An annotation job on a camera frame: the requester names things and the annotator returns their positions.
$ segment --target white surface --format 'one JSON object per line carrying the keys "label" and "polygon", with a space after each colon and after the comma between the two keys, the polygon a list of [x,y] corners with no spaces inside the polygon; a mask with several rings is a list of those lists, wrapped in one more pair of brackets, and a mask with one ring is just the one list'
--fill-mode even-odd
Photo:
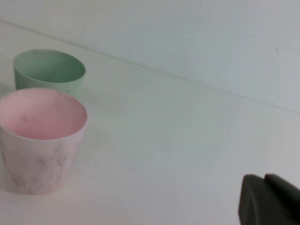
{"label": "white surface", "polygon": [[300,115],[0,23],[0,94],[13,57],[68,52],[86,65],[86,136],[62,190],[12,194],[6,225],[237,225],[242,177],[277,173],[300,187]]}
{"label": "white surface", "polygon": [[299,10],[298,0],[0,1],[10,23],[298,112]]}

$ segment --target marbled pattern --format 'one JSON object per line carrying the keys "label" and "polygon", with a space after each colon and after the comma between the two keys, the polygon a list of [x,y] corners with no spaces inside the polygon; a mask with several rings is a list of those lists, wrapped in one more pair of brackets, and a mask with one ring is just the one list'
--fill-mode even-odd
{"label": "marbled pattern", "polygon": [[3,97],[0,145],[12,189],[41,195],[61,187],[86,123],[84,106],[63,92],[32,88]]}
{"label": "marbled pattern", "polygon": [[58,140],[33,140],[1,128],[1,154],[13,191],[30,195],[51,193],[60,188],[72,162],[84,128]]}

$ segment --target white table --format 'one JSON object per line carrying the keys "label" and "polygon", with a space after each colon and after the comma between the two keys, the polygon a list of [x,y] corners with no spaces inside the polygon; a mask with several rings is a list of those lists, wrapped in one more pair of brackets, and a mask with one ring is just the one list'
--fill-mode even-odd
{"label": "white table", "polygon": [[0,95],[32,48],[78,57],[90,114],[66,185],[8,192],[2,225],[237,225],[246,173],[300,186],[300,116],[0,23]]}

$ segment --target black object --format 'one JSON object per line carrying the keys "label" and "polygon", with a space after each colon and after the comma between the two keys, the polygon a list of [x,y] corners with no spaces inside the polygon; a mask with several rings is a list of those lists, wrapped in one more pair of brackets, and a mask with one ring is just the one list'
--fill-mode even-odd
{"label": "black object", "polygon": [[245,175],[239,217],[241,225],[300,225],[300,190],[274,174]]}

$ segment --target plastic cup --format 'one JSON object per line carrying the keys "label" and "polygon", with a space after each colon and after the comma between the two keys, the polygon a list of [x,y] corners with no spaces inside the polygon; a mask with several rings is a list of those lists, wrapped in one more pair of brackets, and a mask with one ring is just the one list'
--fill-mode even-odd
{"label": "plastic cup", "polygon": [[83,87],[84,65],[72,55],[46,49],[29,50],[14,60],[15,87],[51,88],[78,97]]}
{"label": "plastic cup", "polygon": [[84,106],[52,89],[30,88],[0,100],[0,147],[13,191],[42,195],[64,183],[87,124]]}

